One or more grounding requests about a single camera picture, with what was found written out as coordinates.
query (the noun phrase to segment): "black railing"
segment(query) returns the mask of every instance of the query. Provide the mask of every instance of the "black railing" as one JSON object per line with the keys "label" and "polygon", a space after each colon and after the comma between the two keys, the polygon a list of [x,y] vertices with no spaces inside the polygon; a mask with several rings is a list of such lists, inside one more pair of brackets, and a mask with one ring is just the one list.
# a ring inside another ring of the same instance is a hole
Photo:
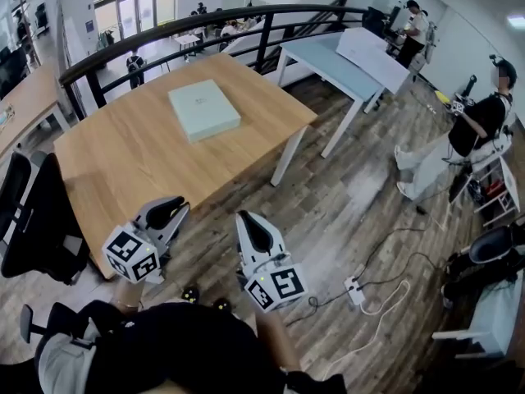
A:
{"label": "black railing", "polygon": [[[316,12],[316,13],[332,13],[336,14],[338,17],[337,21],[308,21],[308,22],[297,22],[290,23],[285,25],[273,25],[274,15],[281,13],[298,13],[298,12]],[[221,43],[231,41],[232,39],[238,39],[245,36],[260,34],[261,39],[258,45],[245,48],[240,51],[230,53],[232,57],[238,57],[246,53],[257,52],[257,56],[254,62],[247,64],[249,67],[253,67],[255,71],[261,72],[263,64],[267,62],[270,58],[265,58],[266,51],[268,48],[277,46],[284,42],[293,41],[295,39],[304,38],[304,36],[292,36],[291,38],[283,38],[275,41],[269,42],[270,33],[274,30],[286,30],[293,29],[295,27],[301,27],[306,25],[330,25],[330,32],[317,32],[310,34],[308,36],[330,34],[336,32],[337,30],[342,30],[346,26],[344,24],[348,22],[361,22],[361,21],[342,21],[345,13],[354,13],[354,14],[364,14],[367,10],[356,9],[351,7],[342,7],[342,6],[324,6],[324,5],[297,5],[297,4],[285,4],[285,5],[274,5],[274,6],[259,6],[259,7],[244,7],[238,9],[231,9],[225,11],[215,11],[212,13],[207,13],[200,16],[190,16],[178,21],[172,21],[164,25],[160,25],[151,30],[146,30],[139,34],[133,35],[129,38],[123,39],[109,47],[101,49],[94,54],[91,54],[81,62],[78,62],[68,70],[66,70],[60,77],[59,82],[62,87],[65,89],[67,96],[71,99],[71,105],[73,107],[78,107],[79,102],[75,100],[75,94],[71,92],[71,86],[74,82],[82,77],[86,77],[93,97],[98,107],[101,108],[106,105],[105,93],[109,92],[112,89],[115,89],[117,86],[126,83],[133,77],[144,73],[145,71],[151,70],[154,67],[161,66],[164,63],[167,63],[171,60],[175,60],[179,57],[183,57],[186,54],[194,53],[200,51],[201,49],[212,47]],[[97,77],[97,70],[99,70],[106,63],[111,60],[128,53],[134,48],[140,48],[145,44],[157,41],[159,39],[164,39],[175,34],[181,34],[189,30],[193,30],[199,27],[205,27],[207,25],[215,25],[224,21],[231,21],[234,19],[241,19],[245,17],[254,17],[254,16],[265,16],[264,25],[260,29],[249,30],[242,32],[240,34],[235,34],[232,36],[227,36],[224,38],[213,39],[205,42],[204,44],[196,45],[191,48],[183,49],[176,53],[167,55],[165,57],[159,58],[158,60],[148,62],[145,66],[137,69],[125,76],[122,76],[108,85],[101,86]],[[77,117],[82,120],[84,118],[83,113],[75,109]]]}

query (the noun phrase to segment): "ceiling light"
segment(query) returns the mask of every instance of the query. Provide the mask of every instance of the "ceiling light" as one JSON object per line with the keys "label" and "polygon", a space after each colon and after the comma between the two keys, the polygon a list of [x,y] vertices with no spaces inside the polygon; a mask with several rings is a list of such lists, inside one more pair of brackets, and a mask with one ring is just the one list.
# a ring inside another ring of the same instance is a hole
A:
{"label": "ceiling light", "polygon": [[523,16],[509,16],[507,20],[514,28],[525,29],[525,17]]}

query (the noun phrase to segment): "light blue box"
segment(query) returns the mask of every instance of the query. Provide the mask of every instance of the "light blue box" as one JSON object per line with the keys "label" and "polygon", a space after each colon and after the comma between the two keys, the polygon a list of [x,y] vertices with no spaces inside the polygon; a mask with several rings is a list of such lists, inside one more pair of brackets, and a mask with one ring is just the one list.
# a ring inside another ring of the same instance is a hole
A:
{"label": "light blue box", "polygon": [[188,140],[193,143],[240,124],[240,115],[214,80],[168,92]]}

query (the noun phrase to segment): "white cable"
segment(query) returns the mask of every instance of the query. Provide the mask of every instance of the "white cable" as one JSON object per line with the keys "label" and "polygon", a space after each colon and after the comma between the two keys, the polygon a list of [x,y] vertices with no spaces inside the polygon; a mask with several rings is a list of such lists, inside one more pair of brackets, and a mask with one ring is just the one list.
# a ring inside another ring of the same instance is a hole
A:
{"label": "white cable", "polygon": [[348,356],[350,355],[353,355],[361,350],[364,350],[366,349],[367,347],[371,346],[373,342],[376,341],[377,339],[377,334],[379,334],[379,329],[381,328],[381,322],[383,321],[383,318],[391,311],[393,311],[401,302],[404,301],[404,298],[407,297],[407,295],[409,294],[410,292],[410,283],[406,280],[402,280],[401,283],[397,286],[397,289],[395,289],[395,291],[392,292],[392,295],[390,295],[386,300],[385,302],[383,302],[383,305],[381,305],[381,308],[378,309],[377,311],[375,312],[367,312],[363,309],[363,304],[360,305],[361,307],[361,312],[365,315],[368,315],[368,316],[375,316],[375,315],[378,315],[381,313],[381,311],[383,310],[383,307],[388,303],[388,301],[390,299],[392,299],[394,297],[394,295],[399,291],[399,289],[401,289],[401,287],[403,286],[403,284],[406,284],[407,286],[407,291],[405,292],[405,294],[403,295],[403,297],[398,300],[395,304],[393,304],[389,309],[387,309],[383,315],[381,316],[381,318],[379,318],[379,324],[377,324],[377,330],[376,330],[376,333],[374,334],[374,337],[371,339],[371,341],[369,341],[366,345],[364,345],[363,347],[359,347],[358,349],[356,350],[352,350],[350,351],[349,353],[347,353],[346,355],[344,355],[342,358],[339,358],[338,360],[336,360],[335,362],[332,362],[331,365],[328,367],[328,369],[326,370],[325,372],[325,375],[324,377],[322,377],[322,381],[325,381],[326,380],[326,377],[328,376],[328,373],[330,372],[330,370],[334,367],[334,365],[338,364],[339,362],[341,362],[342,360],[346,359]]}

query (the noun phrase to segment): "white sneaker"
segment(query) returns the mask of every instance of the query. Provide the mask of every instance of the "white sneaker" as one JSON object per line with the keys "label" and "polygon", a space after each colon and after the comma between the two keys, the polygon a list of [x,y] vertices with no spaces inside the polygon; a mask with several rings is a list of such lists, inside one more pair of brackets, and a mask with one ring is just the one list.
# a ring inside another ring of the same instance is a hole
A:
{"label": "white sneaker", "polygon": [[405,184],[404,182],[401,182],[399,181],[397,183],[397,189],[399,190],[399,192],[404,195],[407,199],[411,199],[411,200],[414,200],[412,197],[410,197],[408,195],[408,192],[407,192],[407,184]]}
{"label": "white sneaker", "polygon": [[401,146],[399,146],[398,144],[394,147],[394,158],[395,158],[395,163],[397,164],[397,168],[402,171],[403,168],[402,167],[399,167],[399,164],[401,163],[399,161],[399,158],[401,156],[401,154],[403,153],[403,150],[401,150]]}

